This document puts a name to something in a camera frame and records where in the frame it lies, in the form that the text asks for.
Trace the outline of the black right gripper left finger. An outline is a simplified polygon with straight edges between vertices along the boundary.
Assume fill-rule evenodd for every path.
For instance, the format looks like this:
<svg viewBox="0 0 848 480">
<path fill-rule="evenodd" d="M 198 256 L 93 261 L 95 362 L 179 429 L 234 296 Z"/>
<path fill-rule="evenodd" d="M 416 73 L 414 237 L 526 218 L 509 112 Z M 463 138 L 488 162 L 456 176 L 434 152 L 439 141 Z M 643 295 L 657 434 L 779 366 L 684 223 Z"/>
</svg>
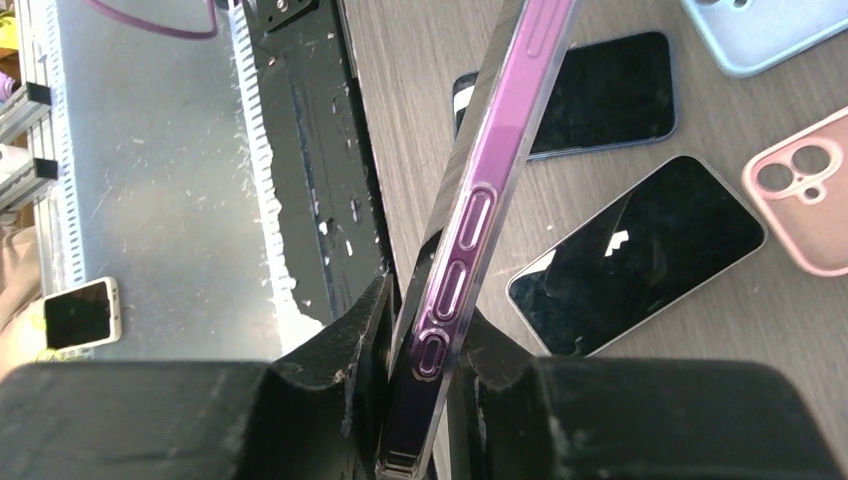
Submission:
<svg viewBox="0 0 848 480">
<path fill-rule="evenodd" d="M 1 385 L 5 479 L 371 479 L 395 281 L 271 362 L 33 363 Z"/>
</svg>

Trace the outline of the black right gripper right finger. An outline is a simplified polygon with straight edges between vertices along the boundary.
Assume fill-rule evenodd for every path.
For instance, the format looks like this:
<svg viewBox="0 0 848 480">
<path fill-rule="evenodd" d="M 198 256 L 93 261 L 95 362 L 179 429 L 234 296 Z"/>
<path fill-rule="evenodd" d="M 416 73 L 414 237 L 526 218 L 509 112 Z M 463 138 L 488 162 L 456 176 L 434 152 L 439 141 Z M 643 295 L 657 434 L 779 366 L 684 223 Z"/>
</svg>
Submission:
<svg viewBox="0 0 848 480">
<path fill-rule="evenodd" d="M 745 361 L 537 357 L 472 318 L 448 402 L 456 479 L 840 479 L 805 402 Z"/>
</svg>

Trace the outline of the black smartphone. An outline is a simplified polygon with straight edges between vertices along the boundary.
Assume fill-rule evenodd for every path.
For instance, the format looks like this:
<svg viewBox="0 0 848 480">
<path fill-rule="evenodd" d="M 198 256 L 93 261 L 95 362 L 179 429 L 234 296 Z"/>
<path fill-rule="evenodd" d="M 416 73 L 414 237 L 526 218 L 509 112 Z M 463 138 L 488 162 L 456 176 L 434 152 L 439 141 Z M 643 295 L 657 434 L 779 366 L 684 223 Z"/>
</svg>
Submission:
<svg viewBox="0 0 848 480">
<path fill-rule="evenodd" d="M 589 357 L 766 238 L 763 222 L 705 162 L 681 155 L 526 265 L 506 295 L 548 353 Z"/>
</svg>

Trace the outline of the dark phone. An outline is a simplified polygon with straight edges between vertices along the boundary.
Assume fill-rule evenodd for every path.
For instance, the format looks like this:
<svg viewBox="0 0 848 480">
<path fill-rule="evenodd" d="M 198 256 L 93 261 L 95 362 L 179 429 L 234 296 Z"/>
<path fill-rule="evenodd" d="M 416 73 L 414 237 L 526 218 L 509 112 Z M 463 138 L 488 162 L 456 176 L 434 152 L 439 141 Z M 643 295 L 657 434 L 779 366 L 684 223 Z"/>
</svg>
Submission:
<svg viewBox="0 0 848 480">
<path fill-rule="evenodd" d="M 503 5 L 402 302 L 380 479 L 420 479 L 484 276 L 569 47 L 580 3 Z"/>
</svg>

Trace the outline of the pink phone case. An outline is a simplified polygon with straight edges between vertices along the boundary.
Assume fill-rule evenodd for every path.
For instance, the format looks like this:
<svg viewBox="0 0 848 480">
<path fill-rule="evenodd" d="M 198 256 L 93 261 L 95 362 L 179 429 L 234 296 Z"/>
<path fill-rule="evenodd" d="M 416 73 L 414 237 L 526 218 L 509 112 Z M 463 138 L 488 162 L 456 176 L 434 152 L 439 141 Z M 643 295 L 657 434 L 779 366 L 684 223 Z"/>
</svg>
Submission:
<svg viewBox="0 0 848 480">
<path fill-rule="evenodd" d="M 818 172 L 794 160 L 812 147 L 827 160 Z M 741 183 L 801 270 L 819 277 L 847 274 L 846 108 L 758 153 L 744 166 Z"/>
</svg>

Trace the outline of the light blue phone case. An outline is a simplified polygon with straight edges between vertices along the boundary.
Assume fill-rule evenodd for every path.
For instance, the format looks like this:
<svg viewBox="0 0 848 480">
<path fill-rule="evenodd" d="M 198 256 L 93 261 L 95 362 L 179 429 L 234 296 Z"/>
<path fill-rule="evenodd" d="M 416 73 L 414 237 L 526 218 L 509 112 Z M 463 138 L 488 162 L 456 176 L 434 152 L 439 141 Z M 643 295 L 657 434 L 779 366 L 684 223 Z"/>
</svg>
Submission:
<svg viewBox="0 0 848 480">
<path fill-rule="evenodd" d="M 758 75 L 847 30 L 847 0 L 682 0 L 719 69 Z"/>
</svg>

